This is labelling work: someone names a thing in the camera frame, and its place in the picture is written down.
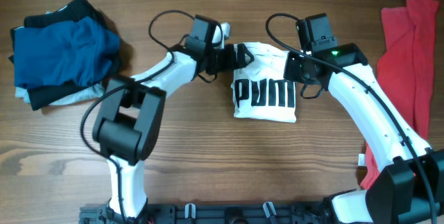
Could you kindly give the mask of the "white t-shirt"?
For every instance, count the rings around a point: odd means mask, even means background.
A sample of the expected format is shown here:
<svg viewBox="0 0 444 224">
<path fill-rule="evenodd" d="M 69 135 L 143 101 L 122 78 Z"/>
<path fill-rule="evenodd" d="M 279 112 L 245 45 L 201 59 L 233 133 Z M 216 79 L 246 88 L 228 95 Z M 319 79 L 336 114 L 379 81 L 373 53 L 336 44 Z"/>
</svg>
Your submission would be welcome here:
<svg viewBox="0 0 444 224">
<path fill-rule="evenodd" d="M 234 117 L 285 123 L 296 122 L 296 84 L 285 80 L 287 51 L 270 44 L 244 42 L 254 61 L 233 72 L 232 100 Z"/>
</svg>

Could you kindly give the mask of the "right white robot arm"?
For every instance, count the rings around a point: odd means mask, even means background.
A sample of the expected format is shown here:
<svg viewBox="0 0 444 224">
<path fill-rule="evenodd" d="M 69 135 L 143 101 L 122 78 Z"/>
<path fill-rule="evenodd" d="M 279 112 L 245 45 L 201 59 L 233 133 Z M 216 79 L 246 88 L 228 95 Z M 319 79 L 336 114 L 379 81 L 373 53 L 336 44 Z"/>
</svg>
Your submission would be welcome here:
<svg viewBox="0 0 444 224">
<path fill-rule="evenodd" d="M 333 223 L 437 222 L 443 215 L 443 151 L 402 118 L 355 44 L 310 55 L 290 49 L 284 78 L 328 91 L 373 152 L 379 175 L 370 188 L 327 199 Z"/>
</svg>

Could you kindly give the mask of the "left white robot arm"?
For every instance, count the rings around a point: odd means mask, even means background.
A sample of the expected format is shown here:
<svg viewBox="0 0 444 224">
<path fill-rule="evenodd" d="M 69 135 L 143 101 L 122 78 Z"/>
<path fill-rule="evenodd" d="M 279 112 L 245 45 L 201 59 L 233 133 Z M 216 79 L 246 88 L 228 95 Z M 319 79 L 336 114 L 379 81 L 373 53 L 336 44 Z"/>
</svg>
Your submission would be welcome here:
<svg viewBox="0 0 444 224">
<path fill-rule="evenodd" d="M 167 49 L 165 58 L 143 78 L 115 76 L 96 105 L 92 138 L 106 158 L 112 197 L 102 219 L 111 223 L 147 223 L 144 162 L 153 152 L 165 101 L 201 72 L 244 68 L 254 57 L 245 44 L 225 44 L 221 25 L 195 25 L 184 44 Z"/>
</svg>

